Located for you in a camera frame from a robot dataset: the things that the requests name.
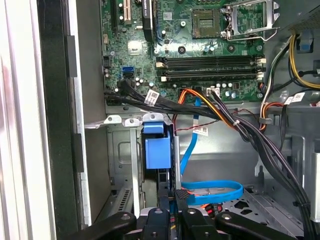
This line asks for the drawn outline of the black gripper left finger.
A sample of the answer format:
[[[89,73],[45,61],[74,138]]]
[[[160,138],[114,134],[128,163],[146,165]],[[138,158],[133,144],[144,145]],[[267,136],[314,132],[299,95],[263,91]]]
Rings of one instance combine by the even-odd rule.
[[[119,211],[105,220],[66,237],[65,240],[168,240],[170,238],[169,189],[157,192],[157,207],[144,208],[139,217]]]

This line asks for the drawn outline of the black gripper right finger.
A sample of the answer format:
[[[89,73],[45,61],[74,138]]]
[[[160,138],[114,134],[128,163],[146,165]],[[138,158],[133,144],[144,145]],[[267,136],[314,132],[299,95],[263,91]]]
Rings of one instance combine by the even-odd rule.
[[[188,192],[174,191],[178,209],[180,240],[294,240],[295,238],[266,225],[223,211],[214,219],[187,204]]]

